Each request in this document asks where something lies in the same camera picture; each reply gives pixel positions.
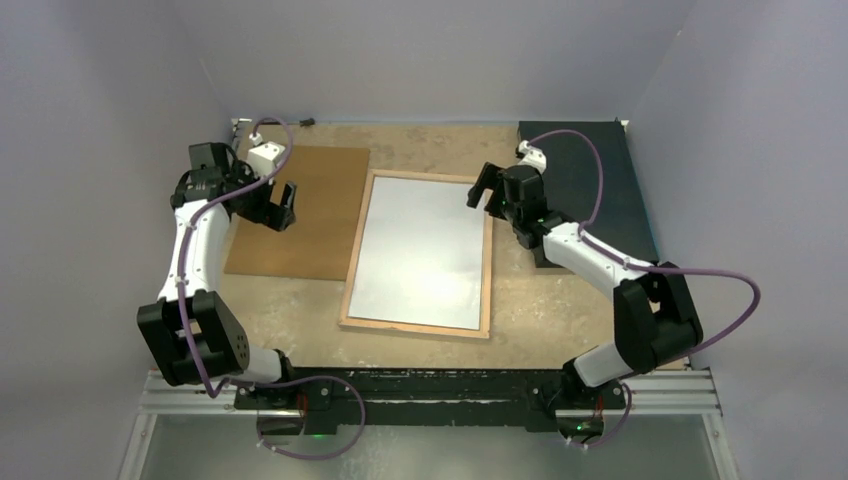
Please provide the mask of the brown backing board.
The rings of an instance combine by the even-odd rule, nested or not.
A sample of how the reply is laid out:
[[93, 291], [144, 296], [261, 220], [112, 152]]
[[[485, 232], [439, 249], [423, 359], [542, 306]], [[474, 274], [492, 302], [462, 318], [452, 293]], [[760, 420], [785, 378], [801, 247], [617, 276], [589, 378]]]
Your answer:
[[278, 182], [297, 185], [296, 222], [283, 232], [241, 220], [227, 274], [343, 281], [368, 174], [366, 148], [296, 146]]

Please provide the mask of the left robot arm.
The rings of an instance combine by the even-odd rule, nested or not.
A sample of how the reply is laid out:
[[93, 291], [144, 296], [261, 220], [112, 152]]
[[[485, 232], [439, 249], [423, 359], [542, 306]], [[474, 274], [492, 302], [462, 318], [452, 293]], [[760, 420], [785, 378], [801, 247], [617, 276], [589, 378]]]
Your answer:
[[220, 142], [190, 146], [191, 168], [170, 197], [176, 224], [172, 258], [155, 302], [137, 312], [137, 325], [159, 372], [171, 386], [209, 387], [212, 380], [260, 384], [272, 408], [297, 399], [285, 355], [250, 343], [219, 293], [222, 258], [233, 217], [283, 231], [295, 221], [296, 186], [273, 201], [273, 175], [290, 156], [285, 146], [255, 141], [245, 159]]

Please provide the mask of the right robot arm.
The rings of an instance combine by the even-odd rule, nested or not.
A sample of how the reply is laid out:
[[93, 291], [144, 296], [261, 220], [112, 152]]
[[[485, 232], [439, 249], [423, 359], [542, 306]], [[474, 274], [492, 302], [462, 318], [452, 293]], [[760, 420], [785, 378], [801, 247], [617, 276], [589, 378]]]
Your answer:
[[666, 263], [628, 260], [549, 208], [541, 173], [529, 165], [486, 163], [468, 192], [468, 206], [484, 200], [490, 216], [510, 224], [517, 242], [587, 281], [613, 306], [613, 339], [566, 362], [561, 392], [576, 407], [601, 387], [644, 374], [701, 344], [703, 329], [685, 278]]

